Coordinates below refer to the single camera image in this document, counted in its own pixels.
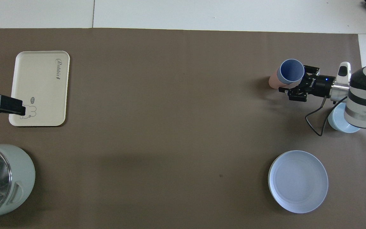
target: bowl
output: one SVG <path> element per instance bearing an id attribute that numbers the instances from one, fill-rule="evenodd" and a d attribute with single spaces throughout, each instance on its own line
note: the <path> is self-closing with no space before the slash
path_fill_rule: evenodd
<path id="1" fill-rule="evenodd" d="M 330 126 L 338 131 L 344 133 L 355 133 L 360 128 L 351 125 L 344 118 L 345 103 L 338 104 L 334 110 L 330 113 L 328 121 Z"/>

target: blue cup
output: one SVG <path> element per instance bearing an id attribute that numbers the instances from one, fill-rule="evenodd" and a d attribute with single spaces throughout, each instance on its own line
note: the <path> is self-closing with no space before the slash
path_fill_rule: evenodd
<path id="1" fill-rule="evenodd" d="M 276 72 L 270 76 L 269 86 L 273 89 L 285 87 L 302 79 L 304 74 L 305 68 L 300 61 L 296 59 L 287 59 L 279 66 Z"/>

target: brown tabletop mat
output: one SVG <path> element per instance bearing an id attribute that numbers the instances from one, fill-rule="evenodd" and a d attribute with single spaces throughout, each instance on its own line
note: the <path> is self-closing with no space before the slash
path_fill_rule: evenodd
<path id="1" fill-rule="evenodd" d="M 335 75 L 360 68 L 357 35 L 148 29 L 0 29 L 0 94 L 16 55 L 70 54 L 63 126 L 18 128 L 0 114 L 0 143 L 36 167 L 28 200 L 0 228 L 366 228 L 366 130 L 304 115 L 268 86 L 288 58 Z M 327 101 L 324 118 L 332 106 Z M 281 153 L 300 149 L 327 170 L 318 209 L 294 214 L 268 188 Z"/>

